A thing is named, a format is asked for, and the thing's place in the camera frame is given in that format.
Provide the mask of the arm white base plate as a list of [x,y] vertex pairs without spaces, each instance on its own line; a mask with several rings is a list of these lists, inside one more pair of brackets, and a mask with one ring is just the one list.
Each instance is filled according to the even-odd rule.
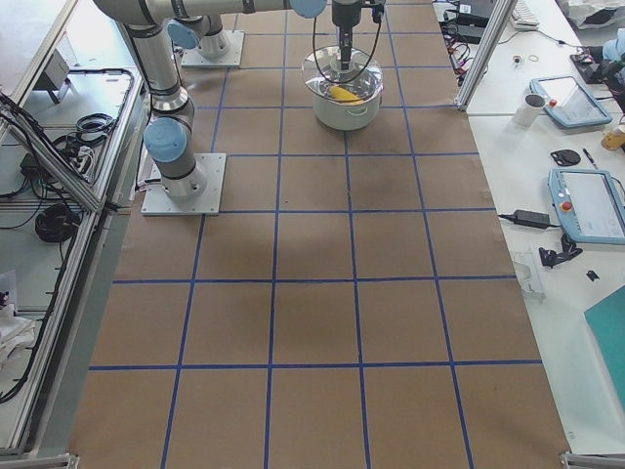
[[217,216],[220,212],[227,166],[225,153],[196,153],[193,172],[181,180],[162,178],[152,164],[142,206],[145,216]]
[[184,51],[182,67],[240,67],[244,38],[242,30],[222,30],[215,35],[206,35],[195,49]]

